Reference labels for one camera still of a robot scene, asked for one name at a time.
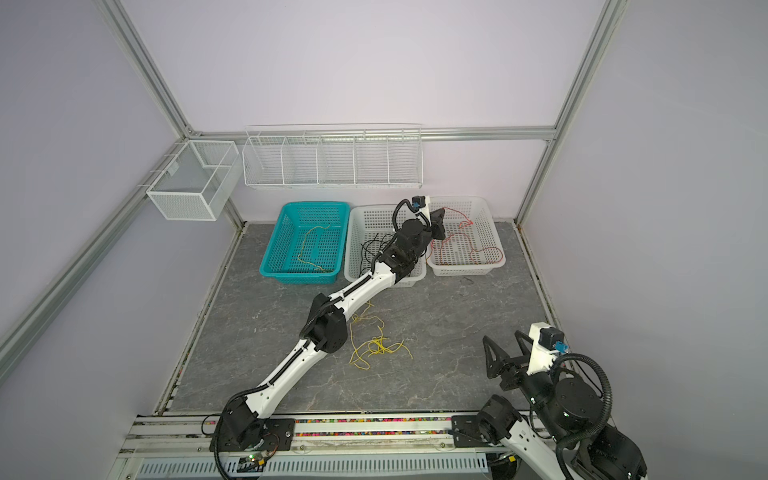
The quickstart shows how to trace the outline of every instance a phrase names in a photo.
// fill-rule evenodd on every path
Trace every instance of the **blue connector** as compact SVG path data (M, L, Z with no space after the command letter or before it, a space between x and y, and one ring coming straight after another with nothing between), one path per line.
M563 342L557 342L554 345L554 349L560 353L566 353L568 351L568 345L565 345Z

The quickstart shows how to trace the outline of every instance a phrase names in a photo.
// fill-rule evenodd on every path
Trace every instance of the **red string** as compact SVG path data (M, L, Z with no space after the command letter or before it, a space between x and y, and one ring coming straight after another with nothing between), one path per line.
M474 225L475 224L474 222L472 222L472 220L469 219L469 217L464 215L463 212L460 212L458 210L454 210L454 209L448 208L448 207L444 207L444 208L446 210L450 210L451 212L456 212L457 214L460 214L460 215L462 215L465 218L465 220L462 220L458 224L458 229L459 230L461 230L464 227L468 227L470 225ZM475 265L480 265L480 263L478 261L476 261L474 258L472 258L472 254L473 253L484 252L486 250L497 250L500 257L495 262L483 263L483 265L493 265L494 263L499 263L499 262L501 262L504 259L504 252L502 251L502 249L500 249L498 247L486 247L486 248L482 248L480 250L477 250L477 249L475 249L475 246L472 245L472 237L470 237L466 232L459 231L459 232L456 232L456 233L452 233L451 235L448 236L448 238L446 238L445 240L442 241L442 243L440 243L440 263L438 263L438 265L443 265L443 262L442 262L442 249L445 248L445 245L448 243L449 240L451 240L453 237L455 237L456 235L459 235L459 234L464 235L465 237L467 237L467 241L469 242L469 247L470 247L469 259ZM430 246L430 251L429 251L429 255L427 256L427 260L429 260L429 258L432 256L432 253L435 251L435 241L433 240L432 242L430 242L429 246Z

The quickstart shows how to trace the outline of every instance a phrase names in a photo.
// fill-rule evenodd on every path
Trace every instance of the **yellow rope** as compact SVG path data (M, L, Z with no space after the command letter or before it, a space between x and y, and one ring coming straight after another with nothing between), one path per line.
M326 270L326 269L322 268L320 265L316 265L316 264L314 264L314 263L312 263L312 262L307 262L306 260L301 260L301 256L304 254L304 244L306 243L306 238L307 238L307 237L310 235L310 233L312 233L312 230L315 230L316 228L322 228L322 229L324 229L324 230L325 230L326 228L330 228L330 227L331 227L331 226L329 225L328 227L314 227L314 228L310 228L310 229L309 229L309 230L308 230L308 231L307 231L307 232L304 234L304 241L301 243L301 251L299 252L299 256L298 256L298 257L296 257L296 260L300 261L301 263L306 263L306 264L308 264L308 265L312 265L312 266L314 266L315 268L317 268L317 269L319 269L319 270L322 270L324 273L333 272L333 270Z
M361 370L369 370L371 368L371 364L368 363L360 355L360 350L366 347L368 349L368 357L370 357L371 355L380 355L383 353L394 353L400 350L400 347L402 347L406 349L406 351L408 352L408 355L411 357L411 360L413 360L413 355L411 354L411 351L408 349L407 346L403 344L403 342L397 342L397 343L393 343L390 346L384 346L384 343L383 343L384 340L388 340L388 338L384 336L384 320L380 319L377 316L366 316L366 313L368 313L368 309L371 308L373 304L368 302L367 305L368 306L366 307L366 309L363 310L360 315L357 315L355 313L352 315L352 325L349 326L349 341L352 343L352 348L354 348L354 351L352 352L352 357L349 359L349 364L354 365ZM367 342L363 343L360 346L355 346L355 339L353 336L353 327L355 326L355 323L362 322L363 320L373 320L373 319L378 320L380 323L380 325L377 325L377 327L379 327L380 335L373 337L371 340L368 340Z

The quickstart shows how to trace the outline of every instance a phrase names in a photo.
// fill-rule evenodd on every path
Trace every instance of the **white mesh basket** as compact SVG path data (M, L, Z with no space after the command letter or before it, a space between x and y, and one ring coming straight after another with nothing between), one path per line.
M168 220L216 220L243 170L233 141L189 140L147 189Z
M243 146L245 184L294 187L421 187L421 134L249 136Z
M485 275L504 265L507 259L485 200L430 197L430 202L430 210L445 208L445 240L434 240L427 256L435 275Z
M372 255L363 250L362 245L369 240L384 240L386 235L395 233L395 228L392 226L392 212L395 211L395 207L397 206L369 205L353 208L349 212L349 223L346 228L346 252L344 253L344 277L350 282L357 280L371 267L369 259ZM401 208L397 215L398 225L402 225L402 222L409 218L415 218L415 215L407 208ZM374 242L369 246L369 250L376 253L378 250L374 250L372 247L378 246L380 244ZM424 257L422 257L411 274L400 280L395 286L413 286L426 274L427 266Z

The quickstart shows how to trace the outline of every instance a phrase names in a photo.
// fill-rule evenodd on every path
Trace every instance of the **white label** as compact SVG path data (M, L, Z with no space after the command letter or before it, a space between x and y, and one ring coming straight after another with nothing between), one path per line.
M170 163L170 165L168 165L168 168L166 170L168 174L173 177L173 175L176 173L176 170L178 169L179 169L179 162L174 160Z

